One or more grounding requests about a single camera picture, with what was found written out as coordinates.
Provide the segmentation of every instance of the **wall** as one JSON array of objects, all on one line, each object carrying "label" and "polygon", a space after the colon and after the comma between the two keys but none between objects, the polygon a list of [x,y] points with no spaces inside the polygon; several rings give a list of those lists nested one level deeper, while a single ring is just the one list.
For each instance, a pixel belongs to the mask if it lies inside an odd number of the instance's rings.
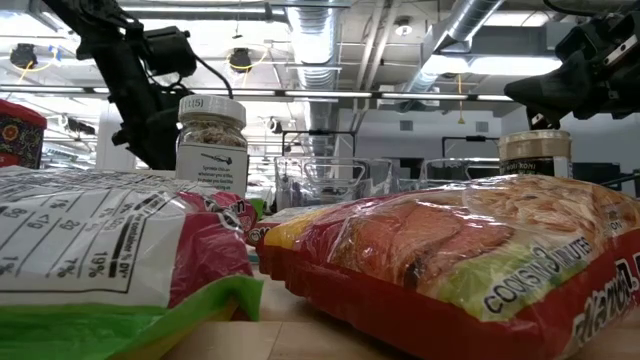
[{"label": "wall", "polygon": [[[341,130],[349,128],[352,111],[340,110]],[[367,112],[357,136],[356,156],[375,158],[442,158],[443,136],[468,136],[476,133],[476,121],[489,122],[487,137],[499,137],[501,120],[494,118],[488,111],[466,111],[463,113],[466,124],[458,124],[459,112],[442,115],[438,112],[409,112],[400,114],[394,111],[370,110]],[[400,120],[413,121],[413,131],[400,131]],[[338,155],[351,156],[349,137],[343,136],[339,142]],[[448,141],[446,157],[497,157],[493,142],[467,143]]]},{"label": "wall", "polygon": [[[631,115],[613,120],[610,115],[596,115],[589,120],[577,120],[569,115],[561,120],[563,130],[571,133],[574,162],[619,163],[622,172],[640,168],[640,116]],[[528,130],[524,107],[502,119],[503,134]],[[624,192],[635,195],[632,182],[623,185]]]}]

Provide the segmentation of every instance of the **jar label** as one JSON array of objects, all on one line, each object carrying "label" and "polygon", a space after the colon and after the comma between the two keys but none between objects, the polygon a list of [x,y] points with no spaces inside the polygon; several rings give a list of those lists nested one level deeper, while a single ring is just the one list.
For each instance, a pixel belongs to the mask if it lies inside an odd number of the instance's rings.
[{"label": "jar label", "polygon": [[533,174],[572,178],[571,162],[564,156],[514,159],[500,162],[500,174]]},{"label": "jar label", "polygon": [[212,184],[244,197],[247,190],[247,150],[240,147],[184,143],[178,147],[176,177]]}]

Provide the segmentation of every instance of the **glass jar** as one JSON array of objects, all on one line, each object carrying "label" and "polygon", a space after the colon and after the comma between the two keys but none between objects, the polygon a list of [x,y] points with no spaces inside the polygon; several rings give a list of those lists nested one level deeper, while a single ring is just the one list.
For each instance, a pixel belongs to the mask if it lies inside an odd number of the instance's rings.
[{"label": "glass jar", "polygon": [[246,110],[237,101],[190,95],[180,101],[176,177],[213,184],[244,196],[247,187],[247,140],[242,136]]}]

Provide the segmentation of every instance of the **ceiling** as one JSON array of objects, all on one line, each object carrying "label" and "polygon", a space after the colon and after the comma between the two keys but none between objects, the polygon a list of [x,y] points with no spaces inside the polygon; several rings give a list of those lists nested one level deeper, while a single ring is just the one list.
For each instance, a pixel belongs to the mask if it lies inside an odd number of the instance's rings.
[{"label": "ceiling", "polygon": [[[148,4],[153,1],[138,2]],[[166,3],[179,5],[180,1],[165,0],[158,6],[165,6]],[[600,10],[615,10],[625,3],[629,1],[561,2],[563,6]],[[126,5],[131,4],[135,5],[136,2],[126,1]],[[382,57],[384,64],[375,74],[374,86],[398,85],[411,78],[420,65],[420,45],[427,26],[446,18],[452,4],[452,0],[408,0],[402,3],[398,15],[410,17],[412,32],[406,36],[391,32]],[[351,8],[341,12],[341,26],[338,34],[340,57],[337,61],[340,66],[338,78],[340,89],[351,90],[354,87],[364,51],[363,43],[367,31],[370,31],[369,25],[374,7],[373,0],[356,0]],[[297,86],[297,73],[289,68],[295,62],[288,24],[202,20],[206,18],[206,13],[196,14],[191,20],[176,20],[184,16],[179,12],[174,15],[163,13],[165,17],[163,19],[141,19],[141,21],[146,29],[175,25],[182,30],[188,30],[191,33],[189,40],[194,51],[212,67],[225,74],[234,88],[274,89]],[[539,27],[549,21],[557,20],[575,21],[572,18],[557,17],[557,14],[547,11],[541,0],[507,0],[488,20],[486,26]],[[75,59],[74,51],[79,44],[79,39],[68,35],[66,30],[64,24],[51,14],[43,13],[36,19],[24,13],[3,12],[0,5],[0,84],[103,86],[100,72],[91,60]],[[24,73],[9,62],[10,52],[17,43],[37,45],[36,54],[39,59],[37,71]],[[59,49],[58,54],[52,53],[51,48]],[[227,56],[234,48],[250,50],[250,57],[256,65],[246,75],[234,73],[227,63]],[[461,90],[464,93],[502,94],[504,85],[514,79],[517,77],[460,74],[459,78],[440,77],[435,86],[441,92]],[[157,80],[160,83],[169,84],[176,78],[169,75]],[[184,79],[183,83],[187,87],[220,88],[223,86],[213,74],[202,67],[199,67],[193,76]],[[0,97],[31,107],[45,116],[68,114],[96,128],[105,102],[95,98],[61,98],[17,93],[0,93]],[[245,105],[248,109],[248,126],[245,134],[252,142],[280,141],[279,136],[266,130],[265,122],[270,118],[281,120],[285,128],[301,129],[304,126],[302,103],[247,102]],[[449,110],[447,106],[451,105],[443,103],[440,109]],[[509,105],[469,104],[465,105],[465,109],[494,110],[497,106],[508,107]],[[279,148],[269,149],[273,152]]]}]

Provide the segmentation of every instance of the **wooden table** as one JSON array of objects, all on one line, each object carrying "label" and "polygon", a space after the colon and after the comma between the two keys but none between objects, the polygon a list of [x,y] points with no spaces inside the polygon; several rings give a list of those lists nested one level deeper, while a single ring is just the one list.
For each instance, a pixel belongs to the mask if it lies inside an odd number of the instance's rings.
[{"label": "wooden table", "polygon": [[[164,360],[397,360],[412,357],[313,309],[283,283],[265,281],[258,323],[206,323]],[[571,360],[640,359],[640,310]]]}]

